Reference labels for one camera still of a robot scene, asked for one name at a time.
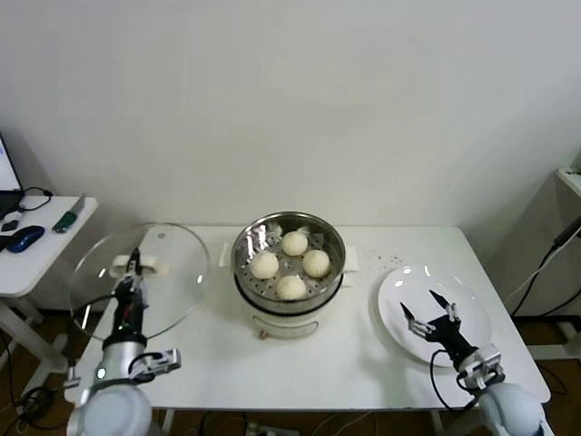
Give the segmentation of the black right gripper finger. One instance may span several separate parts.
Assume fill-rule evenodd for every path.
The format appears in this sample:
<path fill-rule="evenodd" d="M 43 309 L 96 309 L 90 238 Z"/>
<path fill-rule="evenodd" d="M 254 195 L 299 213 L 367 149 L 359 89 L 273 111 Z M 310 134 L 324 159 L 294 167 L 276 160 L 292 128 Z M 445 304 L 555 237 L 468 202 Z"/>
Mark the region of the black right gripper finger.
<path fill-rule="evenodd" d="M 437 304 L 445 311 L 445 315 L 442 315 L 429 322 L 431 325 L 458 325 L 459 315 L 457 310 L 457 305 L 455 303 L 449 302 L 443 295 L 430 290 L 429 291 Z"/>
<path fill-rule="evenodd" d="M 400 303 L 400 307 L 404 313 L 404 317 L 408 323 L 408 329 L 416 336 L 427 339 L 431 334 L 431 325 L 425 322 L 418 321 L 411 310 L 403 303 Z"/>

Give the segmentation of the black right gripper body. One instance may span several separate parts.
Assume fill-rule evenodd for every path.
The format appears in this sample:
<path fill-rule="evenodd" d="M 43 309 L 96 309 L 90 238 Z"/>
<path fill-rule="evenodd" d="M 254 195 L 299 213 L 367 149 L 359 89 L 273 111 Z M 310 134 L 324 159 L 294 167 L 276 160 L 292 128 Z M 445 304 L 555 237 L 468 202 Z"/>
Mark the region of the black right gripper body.
<path fill-rule="evenodd" d="M 426 340 L 441 344 L 453 363 L 462 363 L 477 350 L 461 334 L 460 325 L 460 319 L 450 320 L 447 315 L 428 322 L 430 332 L 426 334 Z"/>

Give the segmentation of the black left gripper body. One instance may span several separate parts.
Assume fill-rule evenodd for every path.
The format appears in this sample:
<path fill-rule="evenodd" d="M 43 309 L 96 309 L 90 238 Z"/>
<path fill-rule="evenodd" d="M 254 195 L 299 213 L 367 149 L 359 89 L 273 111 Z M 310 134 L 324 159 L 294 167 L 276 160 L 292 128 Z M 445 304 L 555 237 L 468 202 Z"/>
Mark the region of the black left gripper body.
<path fill-rule="evenodd" d="M 113 336 L 142 336 L 143 315 L 147 303 L 143 293 L 143 280 L 136 279 L 135 293 L 113 292 L 117 307 L 113 314 Z"/>

